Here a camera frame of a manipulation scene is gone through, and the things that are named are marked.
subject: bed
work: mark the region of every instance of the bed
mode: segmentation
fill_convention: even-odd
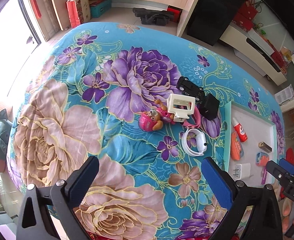
[[[202,157],[187,155],[180,124],[144,132],[139,113],[179,93],[187,76],[220,100],[213,121],[201,119]],[[224,57],[148,28],[87,23],[56,44],[31,81],[13,122],[7,164],[21,191],[66,179],[89,155],[100,170],[74,212],[85,230],[109,239],[208,237],[221,208],[201,174],[211,156],[224,168],[224,105],[235,101],[276,124],[277,158],[284,157],[280,107],[261,84]],[[187,143],[194,147],[195,137]],[[244,228],[248,214],[239,226]]]

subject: toy figure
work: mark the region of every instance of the toy figure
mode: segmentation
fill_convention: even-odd
[[[164,106],[163,102],[157,99],[155,104],[159,105],[159,107],[156,110],[151,109],[150,111],[142,112],[138,121],[140,129],[146,132],[160,130],[163,128],[163,121],[175,124],[173,121],[174,114],[167,112],[167,107]]]

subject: red tassel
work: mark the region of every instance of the red tassel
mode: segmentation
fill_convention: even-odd
[[[41,18],[41,13],[40,13],[37,1],[36,0],[30,0],[30,3],[31,3],[32,9],[33,9],[34,14],[36,15],[37,19],[40,19]]]

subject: black box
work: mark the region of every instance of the black box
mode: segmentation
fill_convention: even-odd
[[[219,100],[209,93],[198,105],[198,110],[203,117],[211,121],[217,117],[219,103]]]

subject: blue gripper pad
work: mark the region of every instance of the blue gripper pad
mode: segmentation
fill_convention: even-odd
[[[289,163],[285,159],[279,160],[279,166],[281,166],[284,170],[286,170],[289,174],[294,175],[294,165]]]
[[[230,187],[226,184],[226,182],[220,175],[219,171],[210,162],[210,159],[203,159],[201,163],[201,172],[203,173],[208,185],[213,191],[220,206],[229,210],[232,207],[234,201],[233,192],[231,191]]]
[[[99,160],[90,156],[79,170],[73,171],[67,179],[65,195],[68,207],[78,207],[99,171]]]

